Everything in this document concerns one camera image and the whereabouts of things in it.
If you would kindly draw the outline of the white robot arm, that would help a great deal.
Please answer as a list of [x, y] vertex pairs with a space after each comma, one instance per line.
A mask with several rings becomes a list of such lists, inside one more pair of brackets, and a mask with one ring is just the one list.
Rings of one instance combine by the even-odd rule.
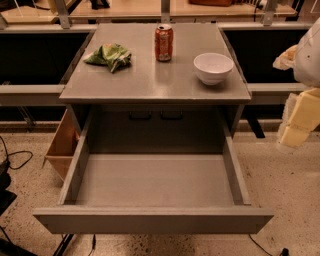
[[308, 87], [299, 95], [289, 95], [278, 130], [278, 150], [292, 153], [320, 125], [320, 18], [297, 45], [276, 58], [273, 67], [292, 68], [295, 80]]

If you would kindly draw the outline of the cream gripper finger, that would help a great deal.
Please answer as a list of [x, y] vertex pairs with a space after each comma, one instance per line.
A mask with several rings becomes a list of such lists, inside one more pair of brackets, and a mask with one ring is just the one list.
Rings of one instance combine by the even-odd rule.
[[320, 89], [291, 93], [277, 134], [278, 149], [297, 149], [320, 125]]

